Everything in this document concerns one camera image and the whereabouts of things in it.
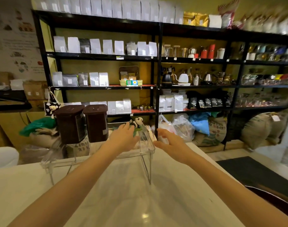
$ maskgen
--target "glass canister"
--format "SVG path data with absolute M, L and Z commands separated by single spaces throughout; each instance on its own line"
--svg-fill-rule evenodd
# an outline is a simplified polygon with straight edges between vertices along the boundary
M 163 57 L 170 57 L 171 55 L 171 45 L 170 44 L 165 44 L 163 46 L 163 50 L 164 50 L 164 53 L 163 53 Z
M 180 52 L 180 45 L 174 45 L 172 47 L 172 56 L 179 57 L 179 52 Z
M 188 48 L 181 48 L 180 49 L 180 57 L 184 57 L 184 58 L 188 57 Z

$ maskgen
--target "cardboard box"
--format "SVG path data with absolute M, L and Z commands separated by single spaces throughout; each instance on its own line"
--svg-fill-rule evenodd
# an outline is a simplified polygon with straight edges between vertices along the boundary
M 46 99 L 39 99 L 39 100 L 29 100 L 28 102 L 31 104 L 32 108 L 43 108 L 44 109 L 44 102 Z
M 0 85 L 10 86 L 10 80 L 13 80 L 13 73 L 0 72 Z
M 45 99 L 44 90 L 47 88 L 46 81 L 25 81 L 23 82 L 23 88 L 27 99 Z

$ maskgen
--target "person's right hand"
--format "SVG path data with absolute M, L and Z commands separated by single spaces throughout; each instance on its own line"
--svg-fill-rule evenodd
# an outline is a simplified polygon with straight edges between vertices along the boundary
M 193 155 L 194 152 L 184 143 L 184 140 L 180 136 L 171 133 L 166 129 L 157 130 L 158 136 L 167 138 L 169 145 L 160 141 L 154 141 L 153 144 L 156 147 L 164 150 L 174 160 L 183 164 L 187 164 L 189 157 Z

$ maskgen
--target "panda figurine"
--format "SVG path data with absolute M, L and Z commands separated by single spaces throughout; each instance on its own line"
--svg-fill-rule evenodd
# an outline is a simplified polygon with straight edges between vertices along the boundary
M 143 124 L 143 118 L 139 117 L 136 118 L 134 121 L 130 120 L 130 124 L 132 126 L 135 126 L 135 128 L 140 128 L 140 126 Z

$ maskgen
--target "brown plastic container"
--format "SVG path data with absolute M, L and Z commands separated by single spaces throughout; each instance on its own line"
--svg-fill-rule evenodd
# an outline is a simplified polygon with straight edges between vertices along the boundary
M 84 105 L 60 107 L 54 115 L 63 144 L 75 144 L 85 138 Z
M 86 117 L 89 142 L 106 141 L 108 139 L 107 106 L 104 104 L 88 105 L 83 113 Z

